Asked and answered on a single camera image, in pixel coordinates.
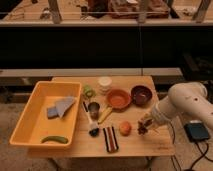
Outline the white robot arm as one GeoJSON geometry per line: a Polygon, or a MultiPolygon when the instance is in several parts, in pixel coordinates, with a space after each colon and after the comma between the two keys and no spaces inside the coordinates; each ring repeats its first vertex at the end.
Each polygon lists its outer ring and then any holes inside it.
{"type": "Polygon", "coordinates": [[[168,94],[156,102],[138,121],[138,133],[146,134],[166,125],[179,114],[189,114],[213,129],[213,104],[207,100],[207,88],[199,82],[178,83],[168,94]]]}

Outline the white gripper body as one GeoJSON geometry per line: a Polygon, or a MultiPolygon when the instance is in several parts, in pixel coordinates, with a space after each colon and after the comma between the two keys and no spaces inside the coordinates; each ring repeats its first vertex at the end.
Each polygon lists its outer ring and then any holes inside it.
{"type": "Polygon", "coordinates": [[[150,113],[146,113],[139,121],[138,121],[138,133],[146,134],[150,130],[155,130],[159,127],[155,119],[151,116],[150,113]]]}

